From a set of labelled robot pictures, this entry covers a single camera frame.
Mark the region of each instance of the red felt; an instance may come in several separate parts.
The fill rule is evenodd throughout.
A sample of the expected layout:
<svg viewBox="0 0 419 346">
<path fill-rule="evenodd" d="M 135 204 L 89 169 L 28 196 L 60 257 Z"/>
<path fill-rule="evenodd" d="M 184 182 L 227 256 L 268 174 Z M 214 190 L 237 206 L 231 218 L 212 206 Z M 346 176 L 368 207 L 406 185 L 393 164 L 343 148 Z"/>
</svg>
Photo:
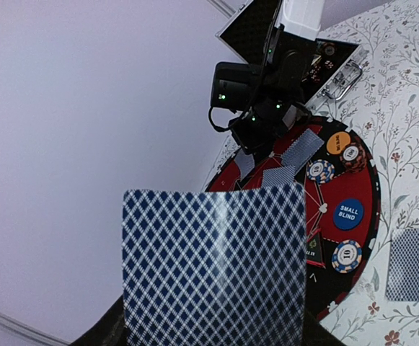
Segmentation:
<svg viewBox="0 0 419 346">
<path fill-rule="evenodd" d="M 306 179 L 307 190 L 309 190 L 308 186 L 312 186 L 311 183 L 310 180 Z M 373 209 L 373 190 L 370 186 L 371 178 L 368 167 L 359 173 L 344 173 L 338 179 L 333 179 L 326 184 L 320 185 L 323 199 L 328 204 L 327 213 L 323 214 L 319 222 L 322 228 L 323 239 L 333 240 L 337 243 L 352 239 L 361 246 L 365 244 Z M 355 198 L 361 202 L 364 208 L 363 220 L 354 229 L 341 231 L 334 225 L 334 210 L 342 201 L 348 198 Z"/>
<path fill-rule="evenodd" d="M 235 161 L 228 164 L 222 173 L 217 177 L 216 181 L 209 188 L 210 192 L 233 191 L 235 182 L 239 180 L 241 172 Z"/>
<path fill-rule="evenodd" d="M 262 186 L 263 172 L 266 169 L 279 168 L 279 167 L 282 167 L 282 165 L 281 165 L 281 159 L 279 159 L 278 157 L 266 159 L 263 163 L 259 165 L 259 167 L 255 168 L 252 178 L 243 187 L 243 190 L 258 189 L 259 187 Z"/>
<path fill-rule="evenodd" d="M 318 213 L 319 205 L 321 205 L 322 201 L 319 198 L 316 185 L 313 181 L 306 178 L 304 186 L 306 190 L 306 230 L 307 234 L 310 234 L 316 227 L 322 227 L 321 215 Z"/>
</svg>

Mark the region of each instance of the white tablecloth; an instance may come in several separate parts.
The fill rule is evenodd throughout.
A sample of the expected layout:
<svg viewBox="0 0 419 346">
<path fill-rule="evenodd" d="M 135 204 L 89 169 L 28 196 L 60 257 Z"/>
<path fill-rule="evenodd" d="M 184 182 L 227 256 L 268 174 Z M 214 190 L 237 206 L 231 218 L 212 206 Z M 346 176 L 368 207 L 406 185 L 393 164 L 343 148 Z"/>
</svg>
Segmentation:
<svg viewBox="0 0 419 346">
<path fill-rule="evenodd" d="M 419 227 L 419 0 L 396 0 L 342 22 L 322 37 L 357 42 L 369 51 L 364 75 L 339 103 L 317 115 L 352 127 L 376 160 L 381 222 L 360 280 L 322 325 L 347 345 L 419 345 L 419 302 L 385 297 L 390 234 Z M 237 149 L 227 138 L 209 179 Z"/>
</svg>

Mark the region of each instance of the red flower print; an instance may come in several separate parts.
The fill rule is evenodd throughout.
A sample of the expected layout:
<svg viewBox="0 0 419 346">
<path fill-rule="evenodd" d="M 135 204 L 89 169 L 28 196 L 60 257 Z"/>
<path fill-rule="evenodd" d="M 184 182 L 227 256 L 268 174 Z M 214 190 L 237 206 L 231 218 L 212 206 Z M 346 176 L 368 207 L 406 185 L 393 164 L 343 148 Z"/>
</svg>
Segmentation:
<svg viewBox="0 0 419 346">
<path fill-rule="evenodd" d="M 373 302 L 370 306 L 368 306 L 368 310 L 370 311 L 369 313 L 371 315 L 374 315 L 376 312 L 379 311 L 379 307 L 376 305 L 376 302 Z"/>
<path fill-rule="evenodd" d="M 393 153 L 391 159 L 397 163 L 400 160 L 400 154 L 399 153 Z"/>
<path fill-rule="evenodd" d="M 392 345 L 398 345 L 400 342 L 400 339 L 398 337 L 400 336 L 399 332 L 395 332 L 394 330 L 391 330 L 389 335 L 385 336 L 385 346 L 392 346 Z"/>
</svg>

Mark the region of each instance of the white poker chip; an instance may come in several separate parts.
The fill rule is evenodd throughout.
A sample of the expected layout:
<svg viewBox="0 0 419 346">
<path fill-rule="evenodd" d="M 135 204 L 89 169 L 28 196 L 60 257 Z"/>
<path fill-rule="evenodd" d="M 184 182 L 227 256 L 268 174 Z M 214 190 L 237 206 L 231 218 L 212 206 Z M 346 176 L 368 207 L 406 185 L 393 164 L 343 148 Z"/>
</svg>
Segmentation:
<svg viewBox="0 0 419 346">
<path fill-rule="evenodd" d="M 323 162 L 316 161 L 309 168 L 309 176 L 313 178 L 318 177 L 319 175 L 321 175 L 321 173 L 323 173 L 324 170 L 325 165 L 323 164 Z"/>
<path fill-rule="evenodd" d="M 331 263 L 337 272 L 346 274 L 360 265 L 362 260 L 361 246 L 354 240 L 340 243 L 332 254 Z"/>
<path fill-rule="evenodd" d="M 358 157 L 358 147 L 357 146 L 348 146 L 343 152 L 343 158 L 346 161 L 353 161 Z"/>
</svg>

